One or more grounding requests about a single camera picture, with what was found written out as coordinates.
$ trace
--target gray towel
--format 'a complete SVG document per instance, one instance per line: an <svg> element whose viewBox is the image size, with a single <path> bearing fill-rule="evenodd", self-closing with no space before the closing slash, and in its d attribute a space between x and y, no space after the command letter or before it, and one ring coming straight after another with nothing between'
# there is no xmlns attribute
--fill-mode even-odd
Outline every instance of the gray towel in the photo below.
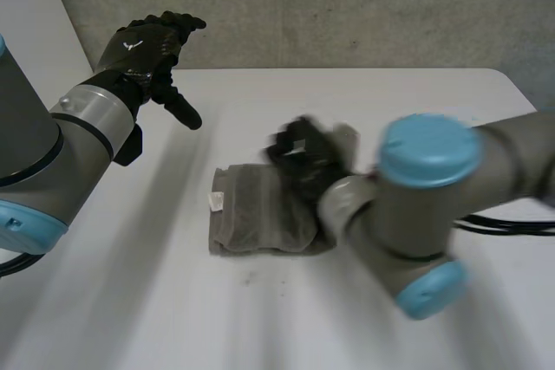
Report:
<svg viewBox="0 0 555 370"><path fill-rule="evenodd" d="M272 166L217 169L212 191L224 193L223 210L210 214L208 248L212 254L315 255L335 245Z"/></svg>

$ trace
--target light blue joint cap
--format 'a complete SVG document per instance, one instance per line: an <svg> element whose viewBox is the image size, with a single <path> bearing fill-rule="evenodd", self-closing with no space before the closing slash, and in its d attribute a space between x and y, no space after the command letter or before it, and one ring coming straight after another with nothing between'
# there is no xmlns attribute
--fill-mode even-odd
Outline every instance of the light blue joint cap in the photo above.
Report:
<svg viewBox="0 0 555 370"><path fill-rule="evenodd" d="M0 56L3 55L3 52L6 50L6 42L3 39L2 34L0 34Z"/></svg>
<svg viewBox="0 0 555 370"><path fill-rule="evenodd" d="M0 200L0 248L42 255L58 243L68 226L23 205Z"/></svg>
<svg viewBox="0 0 555 370"><path fill-rule="evenodd" d="M413 320L442 311L465 292L468 273L460 261L443 263L402 290L395 303Z"/></svg>
<svg viewBox="0 0 555 370"><path fill-rule="evenodd" d="M413 114L388 126L380 147L378 171L410 188L453 184L481 162L476 132L441 114Z"/></svg>

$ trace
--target black cable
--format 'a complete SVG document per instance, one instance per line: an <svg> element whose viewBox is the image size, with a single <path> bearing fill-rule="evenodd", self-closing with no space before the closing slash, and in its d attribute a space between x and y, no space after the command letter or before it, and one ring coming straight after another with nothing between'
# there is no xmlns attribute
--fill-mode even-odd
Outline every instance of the black cable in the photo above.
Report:
<svg viewBox="0 0 555 370"><path fill-rule="evenodd" d="M466 216L460 221L455 222L457 228L488 236L555 236L555 232L548 231L555 228L553 221L512 221L477 215Z"/></svg>
<svg viewBox="0 0 555 370"><path fill-rule="evenodd" d="M534 229L534 230L547 230L555 228L555 222L553 221L512 221L512 220L501 220L497 218L489 218L477 216L475 214L466 216L461 219L467 223L472 223L476 225L483 225L485 227L493 228L519 228L519 229Z"/></svg>
<svg viewBox="0 0 555 370"><path fill-rule="evenodd" d="M30 255L29 253L23 253L8 262L0 263L0 277L21 272L41 260L43 256L44 255Z"/></svg>

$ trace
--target black wrist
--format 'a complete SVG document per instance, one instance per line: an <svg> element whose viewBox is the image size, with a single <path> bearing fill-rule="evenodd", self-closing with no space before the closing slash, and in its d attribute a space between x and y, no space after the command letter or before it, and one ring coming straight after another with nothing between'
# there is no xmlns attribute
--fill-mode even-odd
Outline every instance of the black wrist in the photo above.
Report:
<svg viewBox="0 0 555 370"><path fill-rule="evenodd" d="M118 97L133 115L133 120L137 121L139 107L143 104L143 94L139 85L127 78L119 71L107 69L93 75L81 84L104 88Z"/></svg>

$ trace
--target robotic hand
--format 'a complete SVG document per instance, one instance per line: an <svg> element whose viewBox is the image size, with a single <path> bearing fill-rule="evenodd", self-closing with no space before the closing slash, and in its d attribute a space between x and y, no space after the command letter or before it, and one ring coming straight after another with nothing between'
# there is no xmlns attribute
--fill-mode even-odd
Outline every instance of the robotic hand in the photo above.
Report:
<svg viewBox="0 0 555 370"><path fill-rule="evenodd" d="M325 191L350 175L336 143L308 116L292 121L277 133L266 155L281 178L315 213Z"/></svg>
<svg viewBox="0 0 555 370"><path fill-rule="evenodd" d="M191 33L205 27L172 12L131 22L112 37L95 75L50 113L0 36L0 248L25 253L0 265L0 276L55 246L112 160L127 166L140 155L141 105L152 99L185 126L201 126L171 69Z"/></svg>
<svg viewBox="0 0 555 370"><path fill-rule="evenodd" d="M132 81L139 89L140 104L152 98L182 124L196 130L202 120L172 86L171 70L191 33L205 27L206 22L197 17L168 11L161 17L149 15L145 20L132 21L112 37L96 67L98 75L91 80L106 80L106 87L110 82L117 85Z"/></svg>

